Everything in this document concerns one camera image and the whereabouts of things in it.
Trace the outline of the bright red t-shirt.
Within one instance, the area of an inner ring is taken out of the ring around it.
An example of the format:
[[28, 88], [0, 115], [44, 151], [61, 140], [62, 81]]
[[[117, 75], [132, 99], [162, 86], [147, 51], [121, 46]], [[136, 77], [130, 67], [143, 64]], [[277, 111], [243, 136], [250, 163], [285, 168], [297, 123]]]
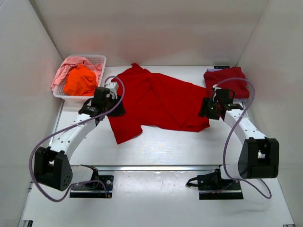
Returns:
[[208, 118], [199, 117], [204, 87], [161, 73], [132, 67], [113, 79], [118, 82], [118, 94], [123, 95], [125, 114], [110, 117], [117, 144], [140, 135], [142, 126], [157, 126], [166, 130], [200, 132], [210, 126]]

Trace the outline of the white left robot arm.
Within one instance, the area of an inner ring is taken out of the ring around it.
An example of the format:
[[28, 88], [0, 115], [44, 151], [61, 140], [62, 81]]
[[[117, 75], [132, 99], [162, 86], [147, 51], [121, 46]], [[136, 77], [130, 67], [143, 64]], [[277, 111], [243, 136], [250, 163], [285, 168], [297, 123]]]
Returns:
[[72, 184], [85, 184], [94, 188], [99, 183], [97, 169], [89, 165], [71, 166], [70, 159], [76, 148], [106, 117], [125, 114], [122, 98], [118, 95], [119, 85], [110, 82], [96, 88], [94, 96], [84, 102], [73, 124], [59, 134], [48, 147], [39, 147], [35, 152], [33, 174], [35, 180], [59, 191]]

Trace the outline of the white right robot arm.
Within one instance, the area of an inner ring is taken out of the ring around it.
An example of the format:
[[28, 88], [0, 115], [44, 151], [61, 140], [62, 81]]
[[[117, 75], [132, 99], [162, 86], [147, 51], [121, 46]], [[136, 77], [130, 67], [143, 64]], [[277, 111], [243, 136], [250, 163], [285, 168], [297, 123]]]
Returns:
[[234, 102], [234, 91], [214, 88], [211, 97], [204, 98], [200, 117], [223, 120], [231, 127], [228, 137], [237, 136], [242, 144], [238, 161], [228, 164], [226, 160], [220, 173], [212, 177], [213, 186], [224, 189], [229, 180], [270, 179], [278, 176], [279, 142], [261, 133], [245, 116], [244, 108]]

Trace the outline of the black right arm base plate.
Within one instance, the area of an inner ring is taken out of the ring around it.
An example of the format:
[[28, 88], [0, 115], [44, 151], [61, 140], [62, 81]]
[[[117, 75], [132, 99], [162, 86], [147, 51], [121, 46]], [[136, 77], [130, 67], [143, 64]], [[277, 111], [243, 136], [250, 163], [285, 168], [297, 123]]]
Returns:
[[241, 185], [233, 180], [224, 180], [221, 174], [212, 172], [197, 175], [187, 181], [186, 187], [197, 187], [199, 200], [242, 200]]

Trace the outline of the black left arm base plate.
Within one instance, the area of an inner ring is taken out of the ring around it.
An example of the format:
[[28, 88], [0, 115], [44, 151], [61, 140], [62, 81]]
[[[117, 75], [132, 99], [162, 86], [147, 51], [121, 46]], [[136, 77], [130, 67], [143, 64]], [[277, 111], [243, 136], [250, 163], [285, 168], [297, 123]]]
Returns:
[[111, 199], [114, 172], [98, 166], [80, 165], [72, 167], [72, 182], [69, 197]]

